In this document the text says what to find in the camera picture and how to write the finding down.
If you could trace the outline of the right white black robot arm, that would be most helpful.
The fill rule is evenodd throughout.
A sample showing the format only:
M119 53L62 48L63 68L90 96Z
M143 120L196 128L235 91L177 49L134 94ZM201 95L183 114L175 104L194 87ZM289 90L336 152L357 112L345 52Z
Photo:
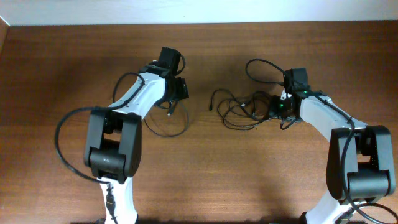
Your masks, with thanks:
M284 90L273 96L268 117L289 124L311 124L330 143L326 165L327 191L300 223L350 223L354 213L375 223L364 207L396 189L391 133L354 119L321 91L312 91L304 68L283 72Z

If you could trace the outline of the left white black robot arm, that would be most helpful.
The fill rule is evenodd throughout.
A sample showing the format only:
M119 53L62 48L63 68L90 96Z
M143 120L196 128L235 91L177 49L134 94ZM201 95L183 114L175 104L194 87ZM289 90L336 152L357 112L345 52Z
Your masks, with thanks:
M106 216L98 223L137 223L133 177L142 155L142 121L154 105L189 97L179 75L182 54L163 47L158 60L137 72L137 80L119 100L92 109L84 163L99 181Z

